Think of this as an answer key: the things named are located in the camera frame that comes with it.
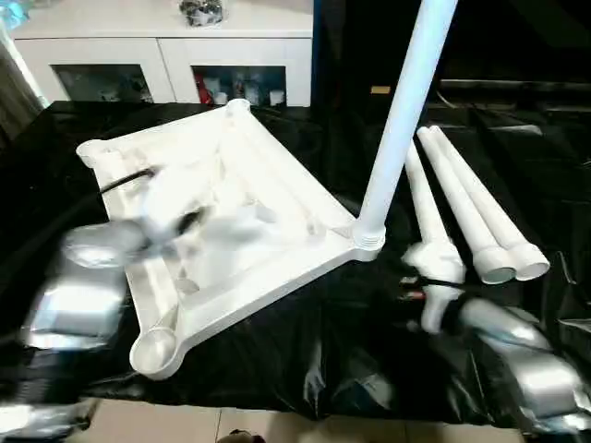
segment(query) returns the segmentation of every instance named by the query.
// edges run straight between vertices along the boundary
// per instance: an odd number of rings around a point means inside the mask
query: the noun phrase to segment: tile floor
[[[489,426],[443,425],[334,416],[310,422],[294,413],[103,401],[90,429],[70,443],[214,443],[234,429],[268,443],[522,443],[519,433]]]

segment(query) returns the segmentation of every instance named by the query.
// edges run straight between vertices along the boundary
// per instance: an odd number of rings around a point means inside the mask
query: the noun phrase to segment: black plastic sheet
[[[60,233],[32,251],[21,246],[82,196],[96,191],[75,153],[113,138],[209,109],[197,104],[54,103],[0,152],[0,394],[18,378],[15,332],[44,278]],[[254,110],[259,120],[353,211],[363,197],[380,126],[354,114]],[[537,281],[483,287],[502,305],[540,319],[550,339],[591,374],[591,151],[584,114],[427,109],[501,205],[551,261]],[[196,145],[199,134],[196,134]],[[428,168],[428,175],[433,177]],[[443,218],[466,264],[471,257],[437,182]],[[97,198],[67,227],[103,222]],[[88,356],[85,395],[165,404],[341,413],[449,423],[512,425],[486,370],[463,337],[429,337],[417,327],[422,302],[400,289],[399,257],[419,240],[401,178],[388,241],[371,263],[348,263],[191,350],[163,381],[135,374],[129,348],[139,328],[130,300],[112,346]],[[473,271],[468,280],[478,283]]]

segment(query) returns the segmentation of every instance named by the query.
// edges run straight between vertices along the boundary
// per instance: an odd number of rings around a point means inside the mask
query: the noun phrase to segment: red object
[[[205,104],[213,104],[213,98],[210,92],[205,88],[205,81],[203,75],[194,74],[195,83],[197,84],[197,91],[199,93],[199,101]]]

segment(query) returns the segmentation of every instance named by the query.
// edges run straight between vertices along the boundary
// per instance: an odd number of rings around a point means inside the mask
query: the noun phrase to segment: white pole
[[[430,131],[497,242],[513,258],[515,278],[525,281],[545,274],[550,264],[539,248],[525,239],[443,131],[438,126],[432,126]]]
[[[443,193],[452,207],[465,240],[474,255],[474,267],[484,283],[502,283],[515,275],[513,261],[499,246],[474,203],[466,193],[452,166],[438,146],[437,139],[426,127],[417,132],[428,160],[433,166]]]
[[[377,253],[385,242],[388,209],[456,4],[457,0],[423,0],[418,10],[361,213],[353,228],[360,249]]]
[[[410,148],[406,154],[406,176],[410,184],[410,192],[415,205],[416,219],[421,238],[425,243],[449,243],[445,226],[441,220],[440,212],[437,209],[435,198],[428,185],[427,176],[421,160],[416,152],[415,142],[411,141]]]

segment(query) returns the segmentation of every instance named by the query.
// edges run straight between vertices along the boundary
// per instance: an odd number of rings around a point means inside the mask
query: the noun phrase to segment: pipe end cap
[[[500,284],[515,277],[515,267],[509,253],[500,246],[492,246],[474,254],[476,272],[486,284]]]
[[[508,250],[515,266],[515,279],[528,281],[544,275],[550,269],[548,259],[536,245],[524,243]]]

